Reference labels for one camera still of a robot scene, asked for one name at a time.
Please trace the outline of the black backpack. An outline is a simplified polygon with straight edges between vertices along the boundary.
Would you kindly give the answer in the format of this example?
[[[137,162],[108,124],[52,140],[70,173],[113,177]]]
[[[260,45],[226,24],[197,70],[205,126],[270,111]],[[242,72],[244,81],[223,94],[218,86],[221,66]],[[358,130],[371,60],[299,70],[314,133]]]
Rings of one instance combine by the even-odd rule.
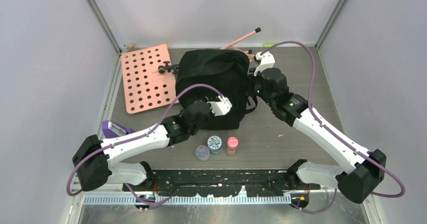
[[[202,126],[204,130],[238,129],[247,113],[249,88],[249,57],[236,50],[198,49],[182,56],[176,76],[175,91],[180,94],[187,87],[206,84],[217,91],[204,87],[189,90],[179,98],[182,108],[187,108],[196,100],[214,101],[219,93],[227,97],[231,110],[224,116],[214,116]]]

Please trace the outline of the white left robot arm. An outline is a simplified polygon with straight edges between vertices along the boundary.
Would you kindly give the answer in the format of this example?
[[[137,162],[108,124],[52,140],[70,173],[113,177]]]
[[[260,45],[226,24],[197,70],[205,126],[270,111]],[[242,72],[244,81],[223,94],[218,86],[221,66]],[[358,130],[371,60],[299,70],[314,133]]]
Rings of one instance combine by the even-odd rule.
[[[159,123],[141,131],[105,139],[88,136],[72,158],[68,195],[93,191],[106,183],[127,183],[150,190],[155,181],[148,164],[127,164],[124,160],[187,141],[212,116],[210,103],[196,101],[180,114],[162,117]]]

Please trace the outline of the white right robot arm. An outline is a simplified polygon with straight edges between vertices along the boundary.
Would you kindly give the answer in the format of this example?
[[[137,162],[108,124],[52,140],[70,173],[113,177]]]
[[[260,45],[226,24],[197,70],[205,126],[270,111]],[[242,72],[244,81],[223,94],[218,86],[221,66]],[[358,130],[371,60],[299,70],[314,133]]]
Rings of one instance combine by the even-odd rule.
[[[338,189],[348,200],[360,204],[384,180],[386,155],[355,143],[324,120],[307,100],[289,90],[278,68],[249,70],[249,95],[261,98],[276,118],[315,141],[337,162],[336,166],[298,160],[288,169],[288,184],[294,189],[319,184]]]

